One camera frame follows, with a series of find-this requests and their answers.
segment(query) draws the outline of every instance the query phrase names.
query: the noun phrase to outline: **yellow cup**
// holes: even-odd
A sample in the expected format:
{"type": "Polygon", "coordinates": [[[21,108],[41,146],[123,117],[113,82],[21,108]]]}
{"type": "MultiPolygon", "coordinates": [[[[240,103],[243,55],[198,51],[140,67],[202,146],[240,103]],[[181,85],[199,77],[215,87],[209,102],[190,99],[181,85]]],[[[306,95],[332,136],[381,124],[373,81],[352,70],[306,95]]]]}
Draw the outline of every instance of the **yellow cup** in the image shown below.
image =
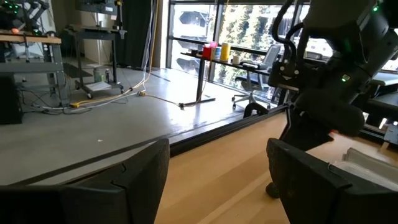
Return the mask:
{"type": "Polygon", "coordinates": [[[228,61],[230,54],[231,54],[231,45],[229,43],[223,43],[223,45],[221,46],[220,60],[228,61]]]}

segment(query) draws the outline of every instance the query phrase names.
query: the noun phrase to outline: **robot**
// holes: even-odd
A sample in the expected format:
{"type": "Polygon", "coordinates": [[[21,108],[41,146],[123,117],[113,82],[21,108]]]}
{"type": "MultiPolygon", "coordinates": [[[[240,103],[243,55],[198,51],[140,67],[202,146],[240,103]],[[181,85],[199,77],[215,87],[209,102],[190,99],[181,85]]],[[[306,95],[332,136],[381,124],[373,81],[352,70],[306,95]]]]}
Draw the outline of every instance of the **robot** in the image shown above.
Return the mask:
{"type": "MultiPolygon", "coordinates": [[[[398,1],[312,0],[303,22],[281,38],[277,30],[292,2],[285,2],[272,28],[273,38],[285,45],[285,51],[282,60],[273,64],[268,84],[296,92],[280,140],[307,151],[332,141],[332,131],[357,136],[363,128],[363,113],[351,103],[368,89],[382,66],[396,58],[398,14],[394,9],[398,1]],[[301,29],[296,48],[290,37],[301,29]],[[325,39],[334,50],[326,64],[304,60],[310,37],[325,39]]],[[[279,197],[273,183],[266,192],[279,197]]]]}

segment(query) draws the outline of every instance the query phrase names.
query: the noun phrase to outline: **glass window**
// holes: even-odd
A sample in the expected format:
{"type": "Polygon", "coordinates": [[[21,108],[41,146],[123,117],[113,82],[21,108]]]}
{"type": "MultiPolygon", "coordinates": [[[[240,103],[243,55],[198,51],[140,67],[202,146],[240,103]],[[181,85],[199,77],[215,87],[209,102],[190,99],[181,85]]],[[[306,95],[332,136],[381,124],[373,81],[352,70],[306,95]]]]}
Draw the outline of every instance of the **glass window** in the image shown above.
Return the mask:
{"type": "Polygon", "coordinates": [[[193,40],[213,40],[215,28],[214,5],[175,5],[174,37],[193,40]]]}
{"type": "MultiPolygon", "coordinates": [[[[220,34],[220,43],[228,42],[232,45],[250,49],[267,50],[276,44],[271,36],[271,27],[280,11],[281,6],[229,5],[226,7],[220,34]]],[[[294,13],[294,6],[290,7],[280,23],[278,33],[285,37],[290,29],[294,13]]],[[[231,52],[239,55],[242,60],[262,61],[263,56],[246,52],[231,52]]],[[[246,76],[244,70],[217,65],[215,68],[215,82],[235,88],[242,88],[235,78],[246,76]]]]}
{"type": "MultiPolygon", "coordinates": [[[[220,34],[220,43],[250,49],[267,50],[275,43],[271,27],[281,6],[228,5],[220,34]]],[[[278,33],[285,37],[290,29],[294,6],[286,12],[279,25],[278,33]]]]}
{"type": "MultiPolygon", "coordinates": [[[[299,17],[300,18],[299,22],[302,22],[304,20],[305,16],[307,16],[308,14],[309,9],[310,6],[303,6],[299,17]]],[[[296,34],[294,37],[294,42],[296,45],[299,44],[299,40],[300,40],[300,35],[296,34]]],[[[310,38],[308,40],[306,51],[308,53],[312,52],[312,53],[321,54],[322,58],[329,58],[333,55],[333,50],[331,49],[331,47],[329,46],[329,44],[326,42],[325,39],[310,38]]]]}
{"type": "MultiPolygon", "coordinates": [[[[308,13],[308,9],[310,6],[303,6],[302,12],[300,14],[300,21],[303,21],[305,16],[308,13]]],[[[294,42],[296,44],[299,43],[299,35],[295,36],[294,42]]],[[[318,54],[322,54],[323,58],[328,58],[331,57],[333,54],[333,50],[329,46],[329,44],[326,42],[324,39],[313,39],[310,38],[308,41],[307,45],[307,52],[315,52],[318,54]]],[[[385,70],[392,70],[392,71],[398,71],[398,60],[390,60],[388,61],[382,69],[385,70]]]]}
{"type": "MultiPolygon", "coordinates": [[[[181,54],[190,50],[203,50],[203,45],[173,40],[171,67],[197,76],[199,74],[200,59],[181,54]]],[[[208,66],[209,63],[206,62],[205,77],[207,77],[208,66]]]]}

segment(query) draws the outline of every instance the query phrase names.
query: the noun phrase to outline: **concrete floor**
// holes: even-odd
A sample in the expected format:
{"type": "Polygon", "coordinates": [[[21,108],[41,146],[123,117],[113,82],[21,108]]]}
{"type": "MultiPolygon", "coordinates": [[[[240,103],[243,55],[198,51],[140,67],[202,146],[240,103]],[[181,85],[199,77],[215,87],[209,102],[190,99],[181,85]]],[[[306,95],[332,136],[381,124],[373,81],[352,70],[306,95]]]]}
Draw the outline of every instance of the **concrete floor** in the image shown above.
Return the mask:
{"type": "MultiPolygon", "coordinates": [[[[153,74],[146,83],[148,94],[176,103],[195,101],[196,78],[176,70],[157,70],[153,74]]],[[[26,85],[47,82],[45,75],[25,77],[26,85]]],[[[118,77],[128,89],[142,79],[142,72],[119,68],[118,77]]],[[[22,76],[16,75],[16,80],[20,79],[22,76]]],[[[118,93],[108,90],[93,96],[118,93]]],[[[74,90],[74,85],[71,94],[72,102],[86,99],[84,92],[74,90]]],[[[216,101],[183,111],[155,98],[130,96],[128,101],[120,100],[124,104],[111,103],[79,115],[27,113],[23,124],[0,126],[0,184],[12,184],[158,136],[214,125],[227,118],[228,122],[241,119],[243,107],[232,110],[231,97],[237,92],[207,83],[204,94],[216,97],[216,101]]],[[[35,99],[29,93],[25,97],[35,99]]],[[[46,95],[43,99],[51,106],[57,105],[56,96],[46,95]]]]}

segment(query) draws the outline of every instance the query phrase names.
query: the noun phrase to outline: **table leg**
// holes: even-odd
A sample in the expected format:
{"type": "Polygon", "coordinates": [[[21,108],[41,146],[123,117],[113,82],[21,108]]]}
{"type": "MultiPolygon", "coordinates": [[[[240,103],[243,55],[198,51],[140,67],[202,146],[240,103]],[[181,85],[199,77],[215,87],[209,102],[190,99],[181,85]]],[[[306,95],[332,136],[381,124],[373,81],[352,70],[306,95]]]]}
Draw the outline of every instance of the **table leg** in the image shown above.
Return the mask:
{"type": "MultiPolygon", "coordinates": [[[[52,45],[52,52],[54,56],[54,63],[62,63],[61,46],[59,44],[52,45]]],[[[68,92],[67,92],[67,82],[65,79],[65,74],[63,71],[57,71],[57,87],[60,97],[61,106],[68,106],[68,92]]]]}
{"type": "Polygon", "coordinates": [[[116,41],[112,40],[112,66],[113,66],[113,82],[118,82],[118,76],[116,75],[117,70],[117,61],[116,61],[116,41]]]}
{"type": "Polygon", "coordinates": [[[77,65],[78,65],[78,75],[80,85],[84,85],[83,76],[81,75],[81,55],[80,55],[80,41],[77,36],[75,36],[75,48],[76,48],[76,58],[77,58],[77,65]]]}
{"type": "Polygon", "coordinates": [[[197,101],[201,100],[201,94],[203,91],[203,77],[205,76],[205,63],[206,61],[200,59],[199,74],[198,74],[198,88],[197,88],[197,101]]]}
{"type": "Polygon", "coordinates": [[[196,101],[195,102],[190,102],[190,103],[182,103],[180,104],[180,107],[184,107],[184,106],[194,106],[198,103],[206,103],[206,102],[210,102],[210,101],[215,101],[216,98],[208,98],[205,100],[201,99],[201,94],[203,91],[203,77],[205,76],[205,60],[200,59],[200,64],[199,64],[199,74],[198,74],[198,88],[197,88],[197,97],[196,97],[196,101]]]}

